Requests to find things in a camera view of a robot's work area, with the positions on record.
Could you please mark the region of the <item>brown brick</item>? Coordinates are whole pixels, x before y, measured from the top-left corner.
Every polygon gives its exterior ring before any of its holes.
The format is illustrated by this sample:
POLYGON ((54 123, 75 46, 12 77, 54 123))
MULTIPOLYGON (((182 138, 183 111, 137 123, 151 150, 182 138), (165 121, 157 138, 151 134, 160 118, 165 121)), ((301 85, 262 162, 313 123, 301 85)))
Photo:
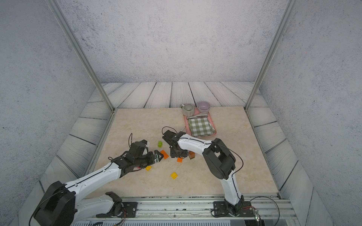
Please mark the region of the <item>brown brick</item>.
POLYGON ((190 159, 194 159, 195 158, 195 153, 194 152, 192 152, 192 151, 189 151, 189 158, 190 159))

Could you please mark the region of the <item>yellow square brick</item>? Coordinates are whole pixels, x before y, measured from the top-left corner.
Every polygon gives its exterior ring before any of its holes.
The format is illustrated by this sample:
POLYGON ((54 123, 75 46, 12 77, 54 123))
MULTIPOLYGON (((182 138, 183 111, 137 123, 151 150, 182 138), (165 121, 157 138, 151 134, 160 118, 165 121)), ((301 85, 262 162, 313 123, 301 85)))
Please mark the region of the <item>yellow square brick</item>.
POLYGON ((177 174, 176 172, 173 172, 173 173, 170 175, 170 177, 171 177, 172 179, 176 179, 176 178, 178 177, 178 174, 177 174))

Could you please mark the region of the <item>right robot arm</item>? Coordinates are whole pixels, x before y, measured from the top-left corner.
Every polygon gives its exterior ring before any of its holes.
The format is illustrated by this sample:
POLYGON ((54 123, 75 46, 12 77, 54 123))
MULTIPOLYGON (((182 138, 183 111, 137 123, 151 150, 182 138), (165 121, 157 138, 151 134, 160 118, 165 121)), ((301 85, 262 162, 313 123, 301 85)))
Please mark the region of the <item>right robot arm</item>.
POLYGON ((170 147, 171 157, 185 157, 188 152, 203 156, 211 173, 221 182, 229 212, 236 215, 241 210, 244 197, 236 182, 236 158, 220 139, 202 140, 182 131, 167 130, 163 140, 170 147))

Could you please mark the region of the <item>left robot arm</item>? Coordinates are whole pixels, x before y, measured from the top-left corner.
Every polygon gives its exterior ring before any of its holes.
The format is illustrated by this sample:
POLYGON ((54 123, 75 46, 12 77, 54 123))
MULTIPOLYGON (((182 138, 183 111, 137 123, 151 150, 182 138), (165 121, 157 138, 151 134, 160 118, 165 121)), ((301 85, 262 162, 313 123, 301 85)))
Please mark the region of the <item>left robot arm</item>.
POLYGON ((109 182, 130 172, 145 169, 163 158, 163 154, 157 150, 138 157, 126 151, 111 159, 103 168, 82 178, 64 184, 56 181, 48 187, 30 218, 41 226, 69 226, 92 216, 120 217, 125 220, 127 206, 114 192, 106 192, 105 195, 92 199, 86 199, 86 196, 109 182))

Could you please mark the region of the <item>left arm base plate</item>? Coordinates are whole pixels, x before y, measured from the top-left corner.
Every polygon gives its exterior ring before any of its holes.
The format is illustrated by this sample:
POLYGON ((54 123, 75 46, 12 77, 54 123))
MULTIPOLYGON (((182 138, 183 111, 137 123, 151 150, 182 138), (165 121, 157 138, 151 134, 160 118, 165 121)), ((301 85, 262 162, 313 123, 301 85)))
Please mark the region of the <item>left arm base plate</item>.
POLYGON ((97 214, 97 218, 134 218, 137 202, 116 202, 107 213, 97 214))

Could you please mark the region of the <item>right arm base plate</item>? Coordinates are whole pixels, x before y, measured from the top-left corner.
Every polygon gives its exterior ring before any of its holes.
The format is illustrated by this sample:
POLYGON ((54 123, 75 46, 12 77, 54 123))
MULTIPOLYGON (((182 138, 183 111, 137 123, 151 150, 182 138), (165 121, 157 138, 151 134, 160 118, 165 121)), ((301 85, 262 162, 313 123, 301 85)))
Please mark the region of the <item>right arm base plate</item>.
POLYGON ((213 215, 218 217, 254 217, 251 202, 240 201, 232 205, 227 201, 213 202, 213 215))

